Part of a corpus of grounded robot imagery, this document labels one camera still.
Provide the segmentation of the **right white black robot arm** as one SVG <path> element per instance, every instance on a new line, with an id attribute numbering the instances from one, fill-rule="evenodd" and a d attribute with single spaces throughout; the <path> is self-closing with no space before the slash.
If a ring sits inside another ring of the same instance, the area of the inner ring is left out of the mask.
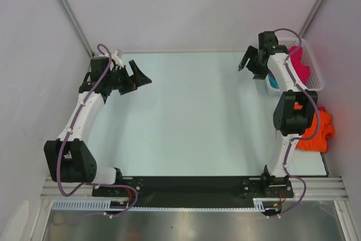
<path id="1" fill-rule="evenodd" d="M 292 55 L 301 48 L 298 45 L 289 51 L 279 43 L 274 30 L 264 31 L 258 35 L 258 46 L 249 46 L 239 64 L 238 70 L 248 69 L 255 80 L 265 80 L 273 74 L 281 92 L 272 117 L 278 133 L 276 148 L 259 179 L 243 183 L 246 197 L 293 197 L 289 158 L 297 143 L 305 140 L 306 130 L 319 120 L 318 94 L 302 83 L 291 62 Z"/>

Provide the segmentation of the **magenta t shirt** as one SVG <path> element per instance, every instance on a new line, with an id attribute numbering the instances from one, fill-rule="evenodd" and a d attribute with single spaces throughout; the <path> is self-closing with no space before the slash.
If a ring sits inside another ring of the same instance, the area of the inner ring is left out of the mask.
<path id="1" fill-rule="evenodd" d="M 290 56 L 290 60 L 294 70 L 296 71 L 297 76 L 299 77 L 301 82 L 306 85 L 307 80 L 311 75 L 311 72 L 310 67 L 302 63 L 302 47 L 298 49 L 297 46 L 292 46 L 289 49 L 289 53 L 292 53 L 292 55 Z"/>

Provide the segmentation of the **white plastic laundry basket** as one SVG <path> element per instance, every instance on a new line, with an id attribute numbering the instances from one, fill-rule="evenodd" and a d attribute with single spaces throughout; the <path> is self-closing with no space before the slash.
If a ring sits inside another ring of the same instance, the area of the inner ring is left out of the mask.
<path id="1" fill-rule="evenodd" d="M 280 37 L 278 38 L 279 45 L 285 45 L 287 49 L 289 50 L 292 46 L 297 46 L 300 44 L 298 38 L 290 38 L 290 37 Z M 311 75 L 309 79 L 307 80 L 306 87 L 309 90 L 320 92 L 324 88 L 324 80 L 322 78 L 322 74 L 320 72 L 320 69 L 318 67 L 316 58 L 314 57 L 314 54 L 312 52 L 311 47 L 307 43 L 306 40 L 301 38 L 302 44 L 302 63 L 304 65 L 307 65 L 310 67 Z M 266 78 L 266 86 L 267 86 L 267 92 L 271 96 L 280 95 L 280 90 L 274 90 L 269 88 L 268 78 Z"/>

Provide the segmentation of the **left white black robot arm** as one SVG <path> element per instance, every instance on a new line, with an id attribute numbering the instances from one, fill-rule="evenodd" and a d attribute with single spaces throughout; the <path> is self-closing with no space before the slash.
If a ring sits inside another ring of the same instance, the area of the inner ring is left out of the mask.
<path id="1" fill-rule="evenodd" d="M 124 191 L 120 170 L 99 165 L 87 142 L 96 117 L 111 92 L 124 95 L 152 82 L 134 60 L 129 61 L 129 65 L 131 75 L 122 65 L 121 58 L 115 55 L 101 55 L 90 60 L 90 71 L 79 87 L 71 118 L 57 139 L 46 141 L 43 148 L 54 182 L 105 184 L 105 189 L 114 196 Z"/>

